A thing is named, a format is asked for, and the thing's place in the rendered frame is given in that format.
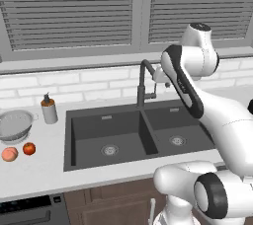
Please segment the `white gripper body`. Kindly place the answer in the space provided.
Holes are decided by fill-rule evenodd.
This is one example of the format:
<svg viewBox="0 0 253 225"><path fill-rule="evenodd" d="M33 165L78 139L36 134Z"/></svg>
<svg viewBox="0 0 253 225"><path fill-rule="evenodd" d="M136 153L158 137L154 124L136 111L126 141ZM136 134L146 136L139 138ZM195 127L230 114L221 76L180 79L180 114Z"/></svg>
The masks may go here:
<svg viewBox="0 0 253 225"><path fill-rule="evenodd" d="M161 66L158 66L156 70L153 73L152 80L155 83L169 83L170 79L166 75L166 73L163 71Z"/></svg>

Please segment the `orange peach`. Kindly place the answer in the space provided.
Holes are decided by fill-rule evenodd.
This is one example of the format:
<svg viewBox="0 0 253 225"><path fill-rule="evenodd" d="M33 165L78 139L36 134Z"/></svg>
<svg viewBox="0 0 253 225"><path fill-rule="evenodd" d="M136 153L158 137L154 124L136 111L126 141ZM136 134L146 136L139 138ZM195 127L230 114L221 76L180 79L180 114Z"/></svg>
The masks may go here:
<svg viewBox="0 0 253 225"><path fill-rule="evenodd" d="M6 162L13 162L18 157L18 150L15 147L7 147L2 151L2 159Z"/></svg>

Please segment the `dark grey double sink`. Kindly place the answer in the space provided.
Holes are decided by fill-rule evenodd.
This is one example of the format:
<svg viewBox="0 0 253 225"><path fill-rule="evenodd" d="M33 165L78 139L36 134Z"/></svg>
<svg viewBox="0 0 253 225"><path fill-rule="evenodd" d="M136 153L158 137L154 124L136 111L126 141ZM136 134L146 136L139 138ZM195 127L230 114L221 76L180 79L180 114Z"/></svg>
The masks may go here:
<svg viewBox="0 0 253 225"><path fill-rule="evenodd" d="M206 151L211 136L179 100L68 111L63 170Z"/></svg>

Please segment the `grey window blind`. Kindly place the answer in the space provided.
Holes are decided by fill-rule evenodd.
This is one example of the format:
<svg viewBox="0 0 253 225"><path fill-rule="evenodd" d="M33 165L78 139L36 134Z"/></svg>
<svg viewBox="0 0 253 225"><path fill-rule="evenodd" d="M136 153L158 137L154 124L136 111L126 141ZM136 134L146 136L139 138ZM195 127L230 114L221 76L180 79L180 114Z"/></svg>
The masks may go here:
<svg viewBox="0 0 253 225"><path fill-rule="evenodd" d="M244 39L252 16L253 0L151 0L148 41L177 41L191 23L213 39Z"/></svg>
<svg viewBox="0 0 253 225"><path fill-rule="evenodd" d="M0 0L11 49L131 42L133 0Z"/></svg>

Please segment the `red apple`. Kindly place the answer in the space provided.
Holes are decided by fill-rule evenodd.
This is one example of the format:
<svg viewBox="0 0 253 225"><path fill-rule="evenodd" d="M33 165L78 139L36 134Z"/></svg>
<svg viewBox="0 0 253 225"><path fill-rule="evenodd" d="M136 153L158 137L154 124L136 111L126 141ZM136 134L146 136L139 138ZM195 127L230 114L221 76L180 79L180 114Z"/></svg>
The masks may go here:
<svg viewBox="0 0 253 225"><path fill-rule="evenodd" d="M32 142L25 143L23 146L23 152L29 156L33 155L36 152L36 145Z"/></svg>

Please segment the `grey soap dispenser bottle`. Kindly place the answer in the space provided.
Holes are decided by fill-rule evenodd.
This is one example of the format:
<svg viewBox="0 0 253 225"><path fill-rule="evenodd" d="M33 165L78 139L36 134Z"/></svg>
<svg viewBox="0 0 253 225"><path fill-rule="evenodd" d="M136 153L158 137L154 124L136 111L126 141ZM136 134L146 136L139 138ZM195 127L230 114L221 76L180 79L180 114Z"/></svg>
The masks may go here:
<svg viewBox="0 0 253 225"><path fill-rule="evenodd" d="M56 111L56 105L54 99L49 97L49 94L43 95L43 100L41 101L42 114L44 122L46 124L55 124L58 122L58 116Z"/></svg>

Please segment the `grey window frame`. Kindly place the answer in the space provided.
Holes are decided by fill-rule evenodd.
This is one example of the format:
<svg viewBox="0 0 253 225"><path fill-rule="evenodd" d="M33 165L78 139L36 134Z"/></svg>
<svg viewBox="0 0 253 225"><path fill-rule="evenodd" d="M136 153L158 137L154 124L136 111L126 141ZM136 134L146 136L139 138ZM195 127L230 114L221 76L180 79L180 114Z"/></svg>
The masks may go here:
<svg viewBox="0 0 253 225"><path fill-rule="evenodd" d="M132 28L129 44L17 51L11 49L0 12L0 75L137 64L144 58L156 61L163 49L181 38L177 41L148 41L150 4L151 0L132 1ZM252 55L253 16L246 38L211 39L214 48L222 58Z"/></svg>

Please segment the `silver metal colander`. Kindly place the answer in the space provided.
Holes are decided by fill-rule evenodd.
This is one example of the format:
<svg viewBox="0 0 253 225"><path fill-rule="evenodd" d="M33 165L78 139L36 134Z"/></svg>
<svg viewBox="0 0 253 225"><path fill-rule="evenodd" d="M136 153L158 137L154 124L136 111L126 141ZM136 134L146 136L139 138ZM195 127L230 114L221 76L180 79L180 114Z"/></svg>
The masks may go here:
<svg viewBox="0 0 253 225"><path fill-rule="evenodd" d="M24 110L7 111L0 114L0 141L6 144L17 144L26 139L35 120L39 119L37 113Z"/></svg>

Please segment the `dark grey sink faucet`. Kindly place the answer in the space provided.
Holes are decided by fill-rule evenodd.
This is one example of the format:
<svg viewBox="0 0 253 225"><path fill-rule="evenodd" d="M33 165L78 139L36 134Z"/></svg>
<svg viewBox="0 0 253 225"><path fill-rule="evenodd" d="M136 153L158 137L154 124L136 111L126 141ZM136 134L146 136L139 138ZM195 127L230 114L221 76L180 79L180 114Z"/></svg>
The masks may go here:
<svg viewBox="0 0 253 225"><path fill-rule="evenodd" d="M139 83L137 86L137 101L136 101L136 106L138 108L142 108L144 106L145 100L156 98L156 91L153 91L152 93L145 93L145 84L144 84L145 71L148 71L151 76L153 76L155 72L154 68L147 59L143 59L141 61L139 68Z"/></svg>

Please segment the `brown wooden cupboard door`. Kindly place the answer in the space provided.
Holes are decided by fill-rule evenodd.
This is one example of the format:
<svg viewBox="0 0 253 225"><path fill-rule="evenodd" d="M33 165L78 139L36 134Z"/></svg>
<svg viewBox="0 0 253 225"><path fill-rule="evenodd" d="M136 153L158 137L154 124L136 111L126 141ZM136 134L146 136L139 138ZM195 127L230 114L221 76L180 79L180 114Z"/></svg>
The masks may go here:
<svg viewBox="0 0 253 225"><path fill-rule="evenodd" d="M155 214L165 205L152 179L69 191L64 198L70 225L148 225L150 200Z"/></svg>

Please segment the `black dishwasher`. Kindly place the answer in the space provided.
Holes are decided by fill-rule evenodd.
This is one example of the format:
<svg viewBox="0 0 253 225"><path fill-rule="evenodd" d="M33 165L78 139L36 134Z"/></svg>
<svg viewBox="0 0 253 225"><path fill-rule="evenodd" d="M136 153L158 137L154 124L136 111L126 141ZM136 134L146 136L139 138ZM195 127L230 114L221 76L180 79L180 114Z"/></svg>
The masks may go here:
<svg viewBox="0 0 253 225"><path fill-rule="evenodd" d="M0 202L0 225L70 225L62 193Z"/></svg>

